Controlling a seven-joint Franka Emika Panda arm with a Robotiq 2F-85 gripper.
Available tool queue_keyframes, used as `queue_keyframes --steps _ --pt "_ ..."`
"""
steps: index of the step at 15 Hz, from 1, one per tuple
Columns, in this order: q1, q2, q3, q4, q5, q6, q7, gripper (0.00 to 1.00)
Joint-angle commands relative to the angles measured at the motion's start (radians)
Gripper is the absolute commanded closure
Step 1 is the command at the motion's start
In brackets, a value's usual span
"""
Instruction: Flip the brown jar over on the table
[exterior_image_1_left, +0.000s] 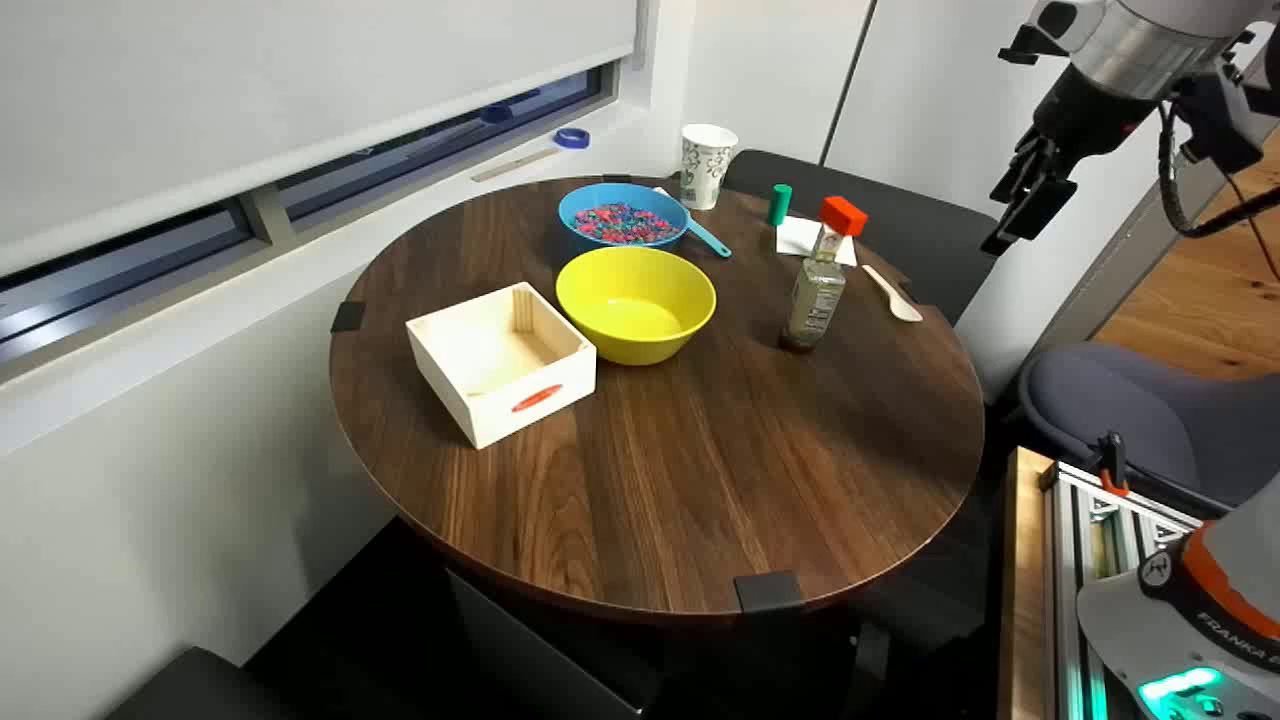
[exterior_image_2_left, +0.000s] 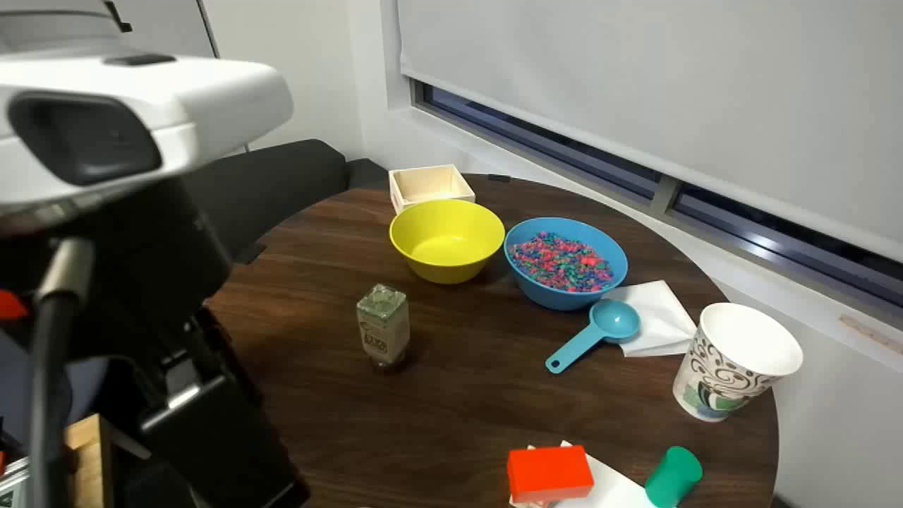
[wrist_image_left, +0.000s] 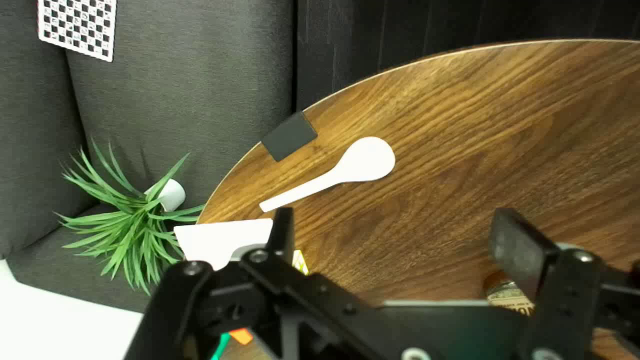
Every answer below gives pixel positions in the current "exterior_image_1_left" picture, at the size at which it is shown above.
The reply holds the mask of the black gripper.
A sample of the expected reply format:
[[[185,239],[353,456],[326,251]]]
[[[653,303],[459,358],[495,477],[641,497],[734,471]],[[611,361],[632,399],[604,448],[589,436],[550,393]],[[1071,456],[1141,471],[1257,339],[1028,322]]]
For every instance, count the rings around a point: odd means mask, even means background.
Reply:
[[[1002,213],[979,251],[1002,257],[1020,238],[1034,239],[1077,198],[1071,167],[1089,157],[1115,154],[1146,114],[1150,101],[1115,98],[1097,87],[1079,68],[1065,68],[991,187]]]

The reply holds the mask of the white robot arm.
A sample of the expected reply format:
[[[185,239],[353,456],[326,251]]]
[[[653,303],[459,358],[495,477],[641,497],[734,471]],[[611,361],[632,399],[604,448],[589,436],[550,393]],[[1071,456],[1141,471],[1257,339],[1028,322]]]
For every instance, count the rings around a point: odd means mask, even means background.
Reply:
[[[1280,191],[1264,191],[1190,224],[1170,174],[1175,157],[1211,159],[1225,177],[1264,157],[1260,117],[1280,108],[1277,44],[1264,44],[1260,86],[1230,66],[1257,26],[1277,29],[1280,0],[1034,0],[1002,62],[1065,56],[1068,68],[991,187],[1002,218],[982,251],[1034,239],[1071,202],[1071,167],[1115,154],[1146,117],[1161,117],[1156,187],[1180,238],[1198,239],[1277,209]]]

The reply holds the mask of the grey orange robot base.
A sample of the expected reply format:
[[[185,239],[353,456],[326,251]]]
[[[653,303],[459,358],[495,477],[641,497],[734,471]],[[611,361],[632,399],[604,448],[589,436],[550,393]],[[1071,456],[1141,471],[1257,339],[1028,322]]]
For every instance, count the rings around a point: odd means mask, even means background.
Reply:
[[[1280,720],[1280,480],[1089,583],[1077,621],[1146,720]]]

